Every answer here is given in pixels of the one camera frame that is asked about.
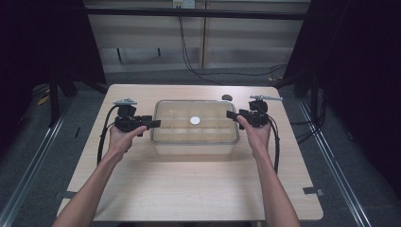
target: hand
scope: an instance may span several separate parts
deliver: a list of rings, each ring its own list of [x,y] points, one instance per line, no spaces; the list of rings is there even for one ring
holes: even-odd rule
[[[248,123],[245,117],[239,115],[236,119],[248,134],[248,142],[253,150],[253,158],[256,160],[260,158],[270,158],[268,153],[271,130],[270,124],[264,125],[262,128],[254,128]]]
[[[146,126],[141,126],[134,131],[123,132],[116,126],[110,128],[109,150],[106,155],[112,155],[117,162],[123,159],[124,153],[132,146],[133,137],[147,130]]]

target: table top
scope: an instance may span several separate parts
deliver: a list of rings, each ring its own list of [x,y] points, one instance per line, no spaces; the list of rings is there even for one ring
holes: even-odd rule
[[[220,100],[233,97],[237,110],[249,109],[250,95],[279,97],[270,87],[199,85],[123,85],[110,87],[96,122],[68,186],[78,191],[96,168],[97,148],[107,112],[113,102],[125,98],[137,101],[135,115],[152,115],[158,101],[167,99]],[[280,164],[278,176],[299,219],[323,217],[316,194],[303,188],[313,186],[295,140],[283,103],[267,100],[269,115],[279,129]],[[116,117],[116,111],[110,121]],[[264,209],[255,160],[245,131],[232,155],[160,155],[150,142],[150,131],[133,139],[110,178],[95,220],[120,221],[224,221],[262,220]],[[270,157],[274,160],[273,137]],[[109,143],[106,136],[104,151]],[[59,212],[68,202],[64,199]]]

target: transparent box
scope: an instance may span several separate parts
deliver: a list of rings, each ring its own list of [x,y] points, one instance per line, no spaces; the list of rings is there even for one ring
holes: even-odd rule
[[[159,154],[230,154],[239,140],[238,125],[226,117],[235,112],[223,100],[162,100],[156,104],[150,140]]]

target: metal rail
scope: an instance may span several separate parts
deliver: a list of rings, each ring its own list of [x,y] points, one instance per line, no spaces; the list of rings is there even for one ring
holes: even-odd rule
[[[307,121],[312,122],[312,118],[310,116],[310,110],[304,100],[299,102],[301,110],[304,114],[304,117]],[[348,183],[339,163],[334,156],[333,151],[331,150],[330,146],[328,145],[326,139],[323,136],[321,130],[318,130],[313,123],[309,123],[309,128],[313,133],[316,142],[318,143],[319,148],[321,149],[322,155],[327,162],[328,167],[330,168],[331,173],[340,189],[342,196],[344,197],[352,215],[357,222],[357,226],[359,227],[371,227],[372,224],[368,219],[368,216],[363,209],[357,195],[355,194],[354,190],[352,189],[351,185]]]
[[[52,128],[48,129],[41,145],[36,151],[35,156],[26,169],[23,178],[18,183],[17,188],[14,190],[11,197],[7,201],[4,209],[0,214],[1,227],[11,226],[15,217],[17,216],[17,213],[20,210],[28,191],[33,184],[33,181],[35,180],[49,149],[61,128],[65,114],[70,109],[71,103],[72,99],[69,99],[61,113],[59,120],[56,122],[56,124],[54,124]]]

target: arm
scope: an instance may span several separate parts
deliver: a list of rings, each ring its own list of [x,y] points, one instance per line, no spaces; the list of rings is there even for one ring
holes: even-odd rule
[[[132,145],[132,139],[147,128],[140,127],[124,133],[116,126],[110,128],[110,143],[107,153],[92,176],[61,211],[53,226],[90,226],[97,206],[115,166],[123,159],[124,153]]]
[[[268,153],[270,125],[257,129],[241,115],[237,117],[237,120],[248,134],[253,158],[256,160],[268,226],[300,226],[294,207],[274,171]]]

